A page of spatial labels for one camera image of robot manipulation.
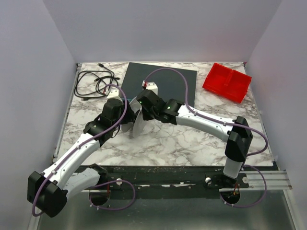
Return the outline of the white cable spool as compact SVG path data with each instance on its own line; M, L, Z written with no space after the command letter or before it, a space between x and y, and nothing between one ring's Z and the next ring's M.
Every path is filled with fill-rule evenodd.
M142 106L135 97L130 101L125 118L121 122L121 131L123 133L130 131L130 135L137 138L143 132L145 125Z

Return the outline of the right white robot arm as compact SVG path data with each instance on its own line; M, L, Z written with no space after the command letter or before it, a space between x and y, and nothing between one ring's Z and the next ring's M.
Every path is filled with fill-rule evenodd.
M144 121L158 120L165 124L192 127L203 131L226 143L224 176L236 179L253 139L247 120L238 116L235 120L209 115L188 108L183 102L170 99L165 102L154 91L145 89L136 98Z

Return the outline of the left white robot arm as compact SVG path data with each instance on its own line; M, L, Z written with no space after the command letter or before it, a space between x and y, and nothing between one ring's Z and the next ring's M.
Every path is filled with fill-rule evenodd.
M76 173L80 165L99 150L126 117L131 117L130 105L126 98L110 98L93 121L86 124L83 133L73 146L55 163L38 173L34 171L27 182L27 200L32 204L32 215L47 214L55 217L67 201L88 188L109 189L111 184L127 183L116 178L110 180L104 168L97 164Z

